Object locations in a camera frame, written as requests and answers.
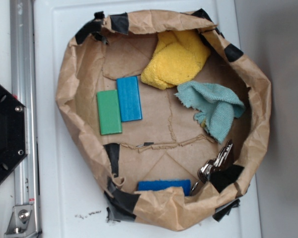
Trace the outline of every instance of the bolt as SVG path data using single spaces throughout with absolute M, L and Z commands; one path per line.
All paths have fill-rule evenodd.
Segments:
M 20 113 L 21 111 L 23 111 L 23 108 L 22 108 L 21 106 L 16 106 L 16 107 L 15 107 L 15 111 L 16 111 L 17 113 Z
M 13 229 L 13 233 L 15 233 L 15 234 L 19 234 L 21 232 L 22 232 L 21 227 L 16 227 Z
M 26 221 L 26 219 L 29 218 L 29 217 L 30 217 L 30 213 L 27 210 L 21 210 L 19 212 L 19 218 L 20 218 L 20 220 Z

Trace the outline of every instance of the keys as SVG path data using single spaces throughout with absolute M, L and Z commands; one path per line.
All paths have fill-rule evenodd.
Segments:
M 190 195 L 192 195 L 192 192 L 197 188 L 199 182 L 206 183 L 210 180 L 210 175 L 212 173 L 225 170 L 233 164 L 233 156 L 229 159 L 232 147 L 232 140 L 229 140 L 226 146 L 219 152 L 216 159 L 207 161 L 206 164 L 198 170 L 199 180 L 192 186 Z

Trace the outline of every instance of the black tape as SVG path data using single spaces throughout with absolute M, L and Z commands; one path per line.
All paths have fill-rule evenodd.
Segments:
M 205 19 L 207 19 L 207 20 L 213 22 L 213 21 L 211 20 L 210 16 L 207 14 L 207 12 L 204 11 L 202 8 L 201 8 L 200 10 L 197 10 L 197 11 L 193 12 L 191 15 L 192 15 L 192 16 L 196 16 L 196 17 L 199 17 L 199 18 L 205 18 Z M 219 35 L 221 35 L 223 38 L 225 38 L 224 35 L 220 32 L 220 30 L 219 30 L 217 27 L 215 28 L 215 31 L 216 31 Z M 205 43 L 205 41 L 208 42 L 208 41 L 204 38 L 204 39 L 202 40 L 203 44 L 206 45 L 206 46 L 209 46 L 208 44 Z
M 99 11 L 99 12 L 95 12 L 94 13 L 94 20 L 101 20 L 101 19 L 104 19 L 105 15 L 104 15 L 104 12 L 103 11 Z
M 116 208 L 120 208 L 121 211 L 125 212 L 126 214 L 130 215 L 133 213 L 140 194 L 130 194 L 119 190 L 111 178 L 108 178 L 107 189 L 114 196 L 114 198 L 111 198 L 105 192 L 105 195 L 107 195 L 107 198 L 111 204 L 113 204 Z
M 104 147 L 110 160 L 111 173 L 114 174 L 114 177 L 118 177 L 119 176 L 118 161 L 119 161 L 120 145 L 116 143 L 110 143 L 110 144 L 104 145 Z
M 134 222 L 136 219 L 136 215 L 126 212 L 120 207 L 116 206 L 111 202 L 112 198 L 105 194 L 107 200 L 107 221 L 126 221 L 126 222 Z
M 229 202 L 215 210 L 215 214 L 212 216 L 214 220 L 220 221 L 225 215 L 229 215 L 230 211 L 234 207 L 239 207 L 240 200 L 236 199 L 232 202 Z
M 90 33 L 100 32 L 103 24 L 104 12 L 96 12 L 94 19 L 86 23 L 75 35 L 77 44 L 82 44 Z
M 110 15 L 110 20 L 111 29 L 113 31 L 128 35 L 129 19 L 126 12 L 117 15 Z
M 224 49 L 226 58 L 228 62 L 234 62 L 241 58 L 243 56 L 243 51 L 241 51 L 239 48 L 237 48 L 233 44 L 229 44 L 225 49 Z
M 207 14 L 207 12 L 204 11 L 202 8 L 201 8 L 200 10 L 197 10 L 197 11 L 193 12 L 191 15 L 192 15 L 192 16 L 197 16 L 197 17 L 199 17 L 199 18 L 205 18 L 205 19 L 207 19 L 207 20 L 213 22 L 213 21 L 211 20 L 210 16 Z
M 149 146 L 149 145 L 153 145 L 153 144 L 154 144 L 154 142 L 145 142 L 144 146 Z
M 227 170 L 214 172 L 210 175 L 210 182 L 218 192 L 222 192 L 227 186 L 236 182 L 244 167 L 232 165 Z

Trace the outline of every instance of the teal towel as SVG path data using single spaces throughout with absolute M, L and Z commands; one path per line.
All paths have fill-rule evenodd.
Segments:
M 194 115 L 194 120 L 201 124 L 206 119 L 205 131 L 219 143 L 227 136 L 233 118 L 239 118 L 245 111 L 238 96 L 219 84 L 190 81 L 178 85 L 177 89 L 175 95 L 185 107 L 201 111 Z

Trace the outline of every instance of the brown paper bag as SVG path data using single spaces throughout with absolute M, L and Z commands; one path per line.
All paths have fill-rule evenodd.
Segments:
M 234 182 L 207 182 L 194 196 L 171 187 L 137 191 L 141 180 L 198 180 L 218 145 L 193 120 L 196 113 L 174 96 L 139 81 L 143 120 L 123 123 L 122 134 L 100 135 L 96 92 L 116 89 L 115 79 L 140 75 L 157 44 L 157 33 L 197 29 L 212 54 L 194 80 L 232 89 L 247 109 L 234 119 Z M 73 37 L 66 49 L 56 101 L 73 138 L 104 191 L 109 218 L 186 229 L 244 195 L 268 145 L 271 84 L 261 70 L 230 44 L 203 10 L 192 15 L 143 10 L 104 18 L 102 12 Z M 219 181 L 225 182 L 227 174 Z

